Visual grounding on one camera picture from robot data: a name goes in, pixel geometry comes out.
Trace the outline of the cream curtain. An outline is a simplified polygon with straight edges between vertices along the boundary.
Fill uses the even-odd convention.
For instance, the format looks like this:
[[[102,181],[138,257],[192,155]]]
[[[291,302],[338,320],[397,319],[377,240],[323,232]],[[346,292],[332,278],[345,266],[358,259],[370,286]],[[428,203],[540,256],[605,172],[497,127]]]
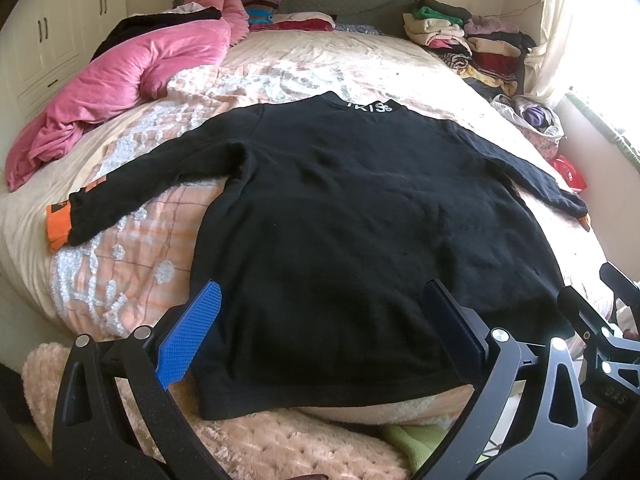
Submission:
[[[578,44],[582,0],[544,0],[539,44],[524,61],[524,94],[548,107],[556,107],[570,86]]]

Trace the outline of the cream wardrobe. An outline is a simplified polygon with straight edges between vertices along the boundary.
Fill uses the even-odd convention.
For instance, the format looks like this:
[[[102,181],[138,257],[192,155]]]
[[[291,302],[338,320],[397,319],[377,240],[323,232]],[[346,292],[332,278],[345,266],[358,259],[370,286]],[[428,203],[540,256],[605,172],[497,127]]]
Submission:
[[[18,0],[1,31],[1,115],[29,122],[126,16],[126,0]]]

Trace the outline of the red and white pillow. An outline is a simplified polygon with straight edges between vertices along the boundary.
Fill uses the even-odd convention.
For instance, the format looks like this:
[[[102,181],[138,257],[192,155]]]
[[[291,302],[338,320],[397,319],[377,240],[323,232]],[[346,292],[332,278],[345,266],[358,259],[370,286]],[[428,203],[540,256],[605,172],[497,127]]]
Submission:
[[[274,14],[269,23],[251,24],[251,32],[280,32],[301,30],[302,32],[333,32],[335,21],[322,12],[295,12]]]

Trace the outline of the pink duvet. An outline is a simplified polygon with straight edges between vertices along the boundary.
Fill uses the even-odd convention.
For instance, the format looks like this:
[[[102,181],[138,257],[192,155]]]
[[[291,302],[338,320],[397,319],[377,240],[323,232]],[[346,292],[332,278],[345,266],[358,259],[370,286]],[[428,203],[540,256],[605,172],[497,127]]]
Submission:
[[[43,165],[66,156],[92,128],[166,96],[168,82],[182,70],[219,65],[250,31],[241,0],[186,3],[197,4],[198,10],[214,6],[222,17],[154,30],[91,60],[18,134],[4,164],[10,191]]]

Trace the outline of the black garment on duvet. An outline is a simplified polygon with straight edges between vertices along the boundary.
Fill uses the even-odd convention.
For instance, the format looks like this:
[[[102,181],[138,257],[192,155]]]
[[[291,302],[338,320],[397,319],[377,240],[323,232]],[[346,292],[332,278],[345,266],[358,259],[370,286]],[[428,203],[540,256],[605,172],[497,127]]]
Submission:
[[[100,43],[93,53],[92,60],[111,48],[137,36],[154,32],[162,28],[186,24],[201,20],[219,20],[222,17],[221,10],[214,6],[190,13],[157,13],[130,16],[121,20]]]

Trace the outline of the striped colourful pillow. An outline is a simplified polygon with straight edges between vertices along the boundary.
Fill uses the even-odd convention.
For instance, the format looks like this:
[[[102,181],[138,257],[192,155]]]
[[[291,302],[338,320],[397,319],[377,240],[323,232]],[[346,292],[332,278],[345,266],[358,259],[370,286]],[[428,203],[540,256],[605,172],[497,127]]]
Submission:
[[[241,0],[251,25],[265,25],[272,22],[282,0]]]

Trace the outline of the red plastic bag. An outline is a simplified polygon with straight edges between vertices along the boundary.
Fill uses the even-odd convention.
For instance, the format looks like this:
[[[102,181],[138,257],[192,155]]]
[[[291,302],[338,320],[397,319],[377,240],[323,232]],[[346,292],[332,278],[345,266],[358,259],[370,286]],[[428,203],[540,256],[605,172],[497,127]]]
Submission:
[[[584,192],[587,183],[576,167],[563,155],[550,160],[550,165],[574,193]]]

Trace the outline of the pile of folded clothes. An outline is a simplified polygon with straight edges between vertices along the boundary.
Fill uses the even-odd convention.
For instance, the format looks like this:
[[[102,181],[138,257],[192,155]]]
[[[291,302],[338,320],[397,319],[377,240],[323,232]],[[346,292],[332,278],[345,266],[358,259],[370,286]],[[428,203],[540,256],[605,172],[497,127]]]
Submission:
[[[419,0],[402,14],[406,36],[435,55],[486,99],[524,92],[525,59],[536,41],[498,16]]]

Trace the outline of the fluffy beige blanket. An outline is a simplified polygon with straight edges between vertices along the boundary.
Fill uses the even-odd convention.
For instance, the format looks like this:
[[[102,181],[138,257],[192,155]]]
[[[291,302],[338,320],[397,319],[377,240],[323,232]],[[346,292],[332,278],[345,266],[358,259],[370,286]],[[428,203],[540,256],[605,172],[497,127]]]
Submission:
[[[70,350],[54,342],[29,353],[22,370],[29,411],[52,442],[53,416]],[[288,479],[325,474],[331,479],[407,479],[408,462],[381,440],[298,411],[277,410],[225,422],[196,414],[189,379],[170,388],[182,414],[207,451],[233,479]]]

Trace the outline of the floral laundry basket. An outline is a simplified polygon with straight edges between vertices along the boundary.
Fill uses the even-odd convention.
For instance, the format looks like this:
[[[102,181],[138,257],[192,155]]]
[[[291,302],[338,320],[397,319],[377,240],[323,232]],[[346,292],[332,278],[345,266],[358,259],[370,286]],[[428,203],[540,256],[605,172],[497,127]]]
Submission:
[[[564,129],[553,110],[525,96],[495,96],[491,106],[550,162],[559,153]]]

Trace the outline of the green garment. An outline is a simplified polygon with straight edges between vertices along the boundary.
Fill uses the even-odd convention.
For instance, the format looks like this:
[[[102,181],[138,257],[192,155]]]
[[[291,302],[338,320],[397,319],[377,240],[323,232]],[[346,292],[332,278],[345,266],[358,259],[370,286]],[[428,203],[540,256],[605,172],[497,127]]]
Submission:
[[[414,474],[433,455],[447,435],[438,425],[386,425],[381,429],[383,439],[407,459]]]

